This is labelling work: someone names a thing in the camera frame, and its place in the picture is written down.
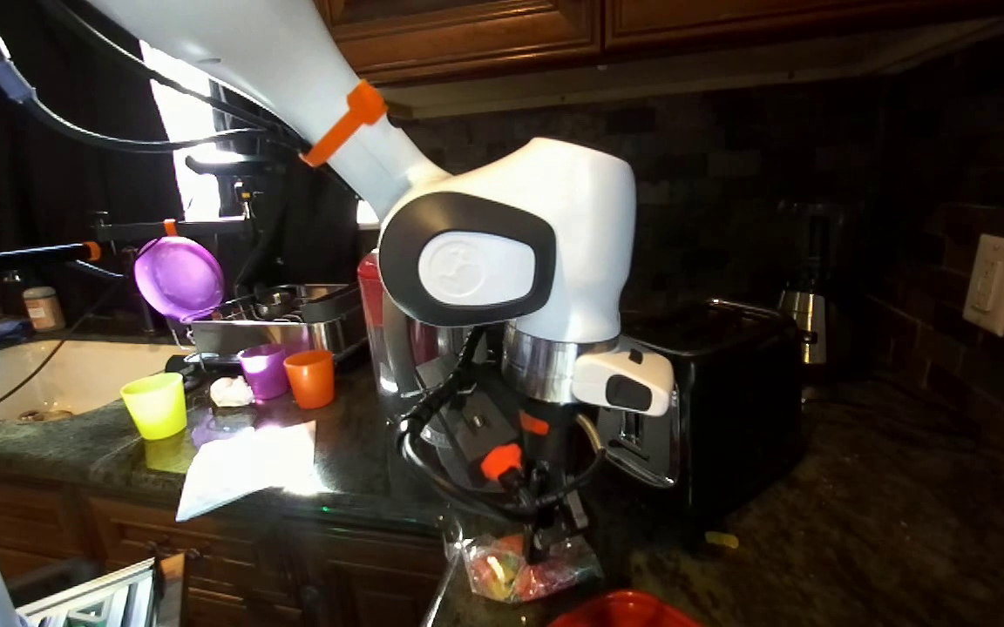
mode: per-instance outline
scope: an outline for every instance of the purple cup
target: purple cup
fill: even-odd
[[[258,405],[275,399],[289,390],[287,356],[289,356],[287,343],[249,343],[238,353],[238,367],[244,370],[244,381]]]

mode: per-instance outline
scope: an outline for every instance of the plastic cup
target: plastic cup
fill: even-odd
[[[287,362],[289,348],[287,343],[249,343],[238,353],[238,367],[244,370],[244,381],[255,393],[255,399],[275,399],[289,390],[287,383]]]
[[[184,383],[176,371],[127,381],[118,396],[143,440],[172,440],[189,428]]]
[[[287,381],[295,408],[326,408],[334,399],[334,357],[326,348],[287,356]]]

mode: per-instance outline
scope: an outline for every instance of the dark granite countertop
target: dark granite countertop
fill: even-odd
[[[392,457],[364,367],[339,375],[326,410],[263,408],[255,421],[315,421],[334,496],[315,518],[440,530],[448,504]],[[684,523],[615,469],[589,485],[606,577],[541,606],[473,598],[460,571],[435,624],[546,624],[598,588],[634,584],[707,624],[1004,624],[1004,448],[879,375],[805,405],[810,457],[728,515],[735,549],[688,542]],[[118,405],[88,418],[0,418],[0,478],[73,482],[173,504],[189,440],[143,444]]]

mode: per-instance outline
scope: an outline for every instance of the wooden cabinet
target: wooden cabinet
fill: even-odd
[[[98,556],[98,547],[68,491],[0,482],[0,571],[5,584],[80,556]]]
[[[298,624],[294,577],[275,564],[269,518],[196,518],[173,523],[172,507],[88,499],[104,547],[104,569],[148,552],[181,549],[189,556],[184,624],[249,627]]]
[[[289,523],[303,610],[319,627],[411,627],[447,571],[440,538]]]
[[[598,0],[317,0],[371,83],[518,71],[598,52]]]
[[[1001,0],[606,0],[606,48],[757,45],[1001,11]]]

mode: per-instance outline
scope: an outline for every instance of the orange cup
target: orange cup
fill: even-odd
[[[326,348],[287,356],[287,381],[295,408],[326,408],[334,399],[334,357]]]

